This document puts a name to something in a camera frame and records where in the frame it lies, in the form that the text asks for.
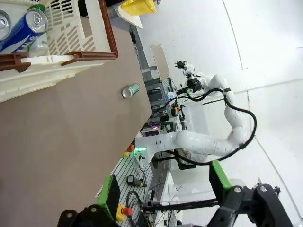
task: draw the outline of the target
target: yellow container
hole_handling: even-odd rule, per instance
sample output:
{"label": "yellow container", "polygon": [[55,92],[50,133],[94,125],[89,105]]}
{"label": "yellow container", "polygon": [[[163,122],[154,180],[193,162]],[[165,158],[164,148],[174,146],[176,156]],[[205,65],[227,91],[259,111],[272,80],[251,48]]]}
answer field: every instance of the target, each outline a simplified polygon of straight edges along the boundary
{"label": "yellow container", "polygon": [[157,12],[153,0],[128,0],[121,7],[133,16]]}

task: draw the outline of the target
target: tabletop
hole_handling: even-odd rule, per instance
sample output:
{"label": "tabletop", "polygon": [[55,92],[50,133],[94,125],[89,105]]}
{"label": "tabletop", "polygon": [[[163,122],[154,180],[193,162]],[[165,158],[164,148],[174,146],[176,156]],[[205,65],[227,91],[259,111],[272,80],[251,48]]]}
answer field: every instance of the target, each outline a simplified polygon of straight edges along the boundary
{"label": "tabletop", "polygon": [[[117,60],[0,104],[2,226],[54,227],[82,211],[151,115],[131,37],[113,31]],[[132,83],[140,91],[123,99]]]}

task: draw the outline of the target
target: bolt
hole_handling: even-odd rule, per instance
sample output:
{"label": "bolt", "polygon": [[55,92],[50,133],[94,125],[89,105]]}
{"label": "bolt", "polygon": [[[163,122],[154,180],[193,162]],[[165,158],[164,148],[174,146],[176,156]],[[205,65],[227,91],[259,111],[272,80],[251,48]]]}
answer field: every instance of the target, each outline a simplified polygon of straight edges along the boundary
{"label": "bolt", "polygon": [[260,190],[262,191],[262,192],[266,192],[267,190],[266,190],[266,187],[264,187],[264,186],[261,186],[260,187]]}
{"label": "bolt", "polygon": [[241,188],[235,188],[234,191],[235,191],[236,193],[240,193],[240,192],[241,192]]}

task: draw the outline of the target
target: red button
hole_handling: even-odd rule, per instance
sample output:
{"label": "red button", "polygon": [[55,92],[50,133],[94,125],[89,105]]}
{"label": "red button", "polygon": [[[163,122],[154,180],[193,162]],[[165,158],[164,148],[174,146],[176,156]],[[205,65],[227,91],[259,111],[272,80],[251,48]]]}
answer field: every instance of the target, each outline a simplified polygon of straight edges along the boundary
{"label": "red button", "polygon": [[131,216],[133,213],[133,210],[131,207],[125,207],[125,208],[122,208],[121,213],[125,214],[127,216]]}

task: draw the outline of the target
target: basket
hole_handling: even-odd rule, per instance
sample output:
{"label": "basket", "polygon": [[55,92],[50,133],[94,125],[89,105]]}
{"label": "basket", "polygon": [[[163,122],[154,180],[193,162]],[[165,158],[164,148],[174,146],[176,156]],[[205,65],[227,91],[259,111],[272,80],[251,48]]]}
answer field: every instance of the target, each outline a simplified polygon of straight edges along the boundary
{"label": "basket", "polygon": [[80,16],[78,0],[0,0],[0,9],[13,26],[35,4],[46,6],[49,23],[47,55],[0,54],[0,102],[53,86],[118,57],[105,0],[85,3],[89,18]]}
{"label": "basket", "polygon": [[153,0],[128,0],[121,7],[133,16],[157,12]]}

